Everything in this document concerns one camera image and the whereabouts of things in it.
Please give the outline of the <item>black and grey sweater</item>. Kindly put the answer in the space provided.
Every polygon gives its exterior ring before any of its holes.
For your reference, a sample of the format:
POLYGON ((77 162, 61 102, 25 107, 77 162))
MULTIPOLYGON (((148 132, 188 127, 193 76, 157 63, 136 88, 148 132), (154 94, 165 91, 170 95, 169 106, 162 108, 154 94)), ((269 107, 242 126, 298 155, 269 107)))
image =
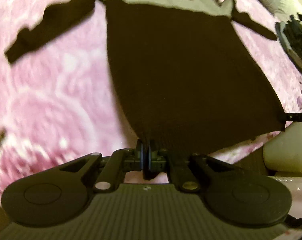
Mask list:
POLYGON ((210 154, 283 131, 285 112, 267 77, 237 35, 237 22, 276 35, 235 0, 70 0, 48 6, 22 29, 10 63, 79 24, 105 5, 111 77, 124 114, 144 145, 210 154))

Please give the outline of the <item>pink rose blanket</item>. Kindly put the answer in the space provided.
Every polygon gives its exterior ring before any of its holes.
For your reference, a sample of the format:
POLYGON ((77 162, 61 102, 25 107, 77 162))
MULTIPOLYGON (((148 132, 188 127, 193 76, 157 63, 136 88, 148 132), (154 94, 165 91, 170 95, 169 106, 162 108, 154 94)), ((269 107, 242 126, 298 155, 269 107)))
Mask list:
POLYGON ((0 0, 0 197, 16 179, 85 153, 110 153, 136 137, 115 102, 105 9, 11 66, 4 50, 24 23, 61 0, 0 0))

